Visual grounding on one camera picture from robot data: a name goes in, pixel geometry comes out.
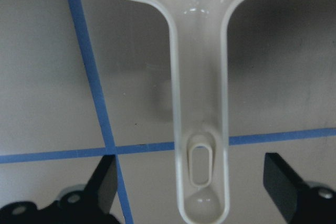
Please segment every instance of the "blue line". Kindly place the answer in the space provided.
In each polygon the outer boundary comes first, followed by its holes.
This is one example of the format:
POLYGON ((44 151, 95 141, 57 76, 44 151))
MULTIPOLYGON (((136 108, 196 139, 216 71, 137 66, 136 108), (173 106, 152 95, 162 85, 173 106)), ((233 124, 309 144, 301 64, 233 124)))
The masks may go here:
MULTIPOLYGON (((232 136, 229 138, 229 145, 269 143, 277 141, 328 137, 335 135, 336 135, 336 129, 328 128, 328 129, 315 129, 315 130, 269 133, 258 135, 232 136)), ((117 146, 118 154, 134 154, 134 153, 172 151, 172 150, 174 150, 174 142, 117 146)))
MULTIPOLYGON (((108 154, 117 154, 81 0, 68 0, 68 2, 76 30, 79 48, 90 84, 94 105, 96 107, 98 121, 105 142, 106 151, 108 154)), ((125 217, 125 222, 127 224, 133 224, 131 207, 128 201, 118 155, 116 156, 118 169, 118 196, 120 199, 121 209, 125 217)))
POLYGON ((78 158, 78 157, 96 157, 106 154, 105 148, 92 148, 84 150, 70 150, 57 152, 25 153, 0 156, 0 164, 44 161, 52 159, 78 158))

